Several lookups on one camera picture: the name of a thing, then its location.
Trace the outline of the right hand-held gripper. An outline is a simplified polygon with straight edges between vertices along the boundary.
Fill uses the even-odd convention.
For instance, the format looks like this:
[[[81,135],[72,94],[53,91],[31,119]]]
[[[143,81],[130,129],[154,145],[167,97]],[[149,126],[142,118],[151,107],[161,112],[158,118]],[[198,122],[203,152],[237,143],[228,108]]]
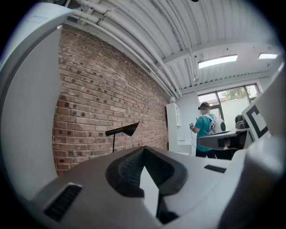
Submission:
[[[268,139],[274,147],[286,146],[286,68],[276,73],[266,90],[242,112],[242,119],[248,130],[245,137],[240,137],[240,148]],[[237,136],[236,130],[209,134],[199,137],[198,145],[226,150],[231,148],[230,138]]]

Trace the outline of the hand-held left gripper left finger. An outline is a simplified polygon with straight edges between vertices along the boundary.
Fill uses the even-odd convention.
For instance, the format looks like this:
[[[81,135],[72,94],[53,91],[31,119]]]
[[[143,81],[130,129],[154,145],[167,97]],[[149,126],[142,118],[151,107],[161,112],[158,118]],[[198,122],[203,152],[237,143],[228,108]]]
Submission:
[[[161,222],[146,208],[142,198],[117,193],[107,182],[105,170],[115,159],[131,153],[126,149],[82,162],[41,189],[31,201],[33,216],[49,229],[155,229]],[[60,222],[44,211],[69,184],[82,187]]]

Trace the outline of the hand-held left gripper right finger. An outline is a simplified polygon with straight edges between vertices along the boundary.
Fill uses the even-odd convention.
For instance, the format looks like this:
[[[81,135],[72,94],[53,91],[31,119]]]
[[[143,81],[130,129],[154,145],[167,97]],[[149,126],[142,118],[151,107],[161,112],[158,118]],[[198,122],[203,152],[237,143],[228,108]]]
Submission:
[[[145,228],[217,229],[227,204],[213,194],[229,162],[145,147],[156,205]]]

